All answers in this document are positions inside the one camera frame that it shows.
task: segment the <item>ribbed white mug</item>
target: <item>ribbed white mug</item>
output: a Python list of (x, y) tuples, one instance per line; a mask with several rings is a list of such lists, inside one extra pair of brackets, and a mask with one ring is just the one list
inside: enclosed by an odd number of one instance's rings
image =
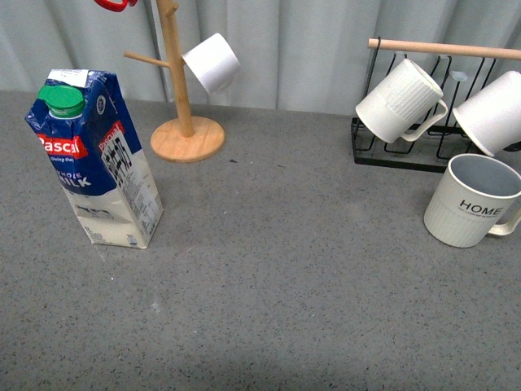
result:
[(508, 235), (521, 221), (521, 208), (496, 224), (521, 196), (521, 175), (488, 156), (453, 157), (427, 207), (425, 227), (454, 247), (472, 247), (486, 234)]
[[(410, 59), (398, 64), (357, 106), (358, 117), (378, 138), (394, 143), (399, 137), (416, 141), (447, 115), (440, 86)], [(412, 134), (405, 132), (435, 104), (443, 112), (430, 117)]]

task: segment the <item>black metal mug rack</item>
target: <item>black metal mug rack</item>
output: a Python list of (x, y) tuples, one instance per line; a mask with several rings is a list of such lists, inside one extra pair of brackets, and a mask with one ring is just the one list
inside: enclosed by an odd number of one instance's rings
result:
[[(379, 37), (378, 43), (373, 49), (373, 54), (367, 69), (362, 98), (365, 98), (369, 92), (370, 83), (374, 75), (374, 67), (377, 63), (377, 57), (379, 51), (382, 50), (380, 47), (381, 42), (382, 39)], [(432, 51), (429, 53), (436, 57), (429, 74), (431, 77), (434, 77), (436, 73), (441, 77), (439, 84), (445, 93), (445, 102), (450, 102), (450, 104), (448, 104), (449, 112), (447, 116), (443, 120), (439, 121), (439, 123), (444, 121), (444, 124), (433, 125), (419, 140), (413, 143), (407, 143), (405, 140), (399, 138), (393, 144), (388, 144), (374, 136), (365, 127), (360, 118), (355, 116), (351, 121), (352, 151), (355, 163), (360, 165), (377, 165), (442, 173), (445, 171), (451, 157), (461, 153), (482, 153), (465, 135), (461, 127), (453, 118), (452, 113), (457, 99), (461, 100), (463, 98), (463, 100), (467, 100), (473, 92), (476, 92), (478, 89), (483, 89), (488, 84), (489, 77), (496, 66), (497, 58), (488, 56), (475, 57), (472, 55), (476, 58), (474, 75), (471, 78), (472, 81), (470, 88), (466, 93), (463, 91), (463, 96), (461, 96), (461, 83), (466, 82), (462, 80), (461, 75), (465, 75), (466, 78), (466, 74), (464, 72), (452, 70), (454, 56), (433, 54)], [(397, 60), (401, 61), (402, 56), (403, 58), (407, 58), (408, 53), (405, 51), (394, 51), (385, 76), (391, 72)], [(447, 95), (445, 87), (447, 86), (449, 78), (453, 82), (453, 90), (450, 91), (450, 95)], [(425, 121), (429, 116), (435, 115), (437, 108), (437, 105), (432, 108), (423, 120)], [(418, 127), (418, 124), (414, 124), (410, 129), (416, 130)], [(505, 150), (509, 152), (519, 151), (521, 150), (521, 142), (512, 144)]]

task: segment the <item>wooden base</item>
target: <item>wooden base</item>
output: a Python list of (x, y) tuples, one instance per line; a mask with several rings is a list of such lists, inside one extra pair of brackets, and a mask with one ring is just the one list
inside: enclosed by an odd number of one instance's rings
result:
[(194, 135), (183, 137), (178, 118), (165, 122), (151, 137), (151, 146), (161, 158), (190, 163), (217, 153), (225, 142), (225, 131), (215, 121), (201, 116), (192, 117)]

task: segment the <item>pascual logo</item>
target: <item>pascual logo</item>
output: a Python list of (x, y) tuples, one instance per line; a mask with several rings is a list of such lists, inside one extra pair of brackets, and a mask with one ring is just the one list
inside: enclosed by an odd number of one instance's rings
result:
[(43, 148), (47, 155), (74, 156), (81, 159), (89, 155), (87, 149), (83, 145), (80, 136), (69, 138), (52, 138), (44, 134), (39, 134), (38, 138), (42, 142)]
[(116, 121), (112, 124), (111, 129), (103, 136), (102, 140), (98, 143), (98, 148), (101, 152), (105, 150), (105, 147), (110, 143), (110, 141), (119, 133), (124, 133), (125, 129), (123, 128), (123, 124), (121, 121)]

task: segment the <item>green bottle cap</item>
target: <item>green bottle cap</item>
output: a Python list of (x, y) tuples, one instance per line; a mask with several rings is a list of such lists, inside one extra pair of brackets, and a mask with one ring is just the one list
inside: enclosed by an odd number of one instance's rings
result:
[(50, 112), (58, 118), (79, 116), (85, 107), (83, 94), (71, 86), (43, 86), (38, 98), (45, 100)]

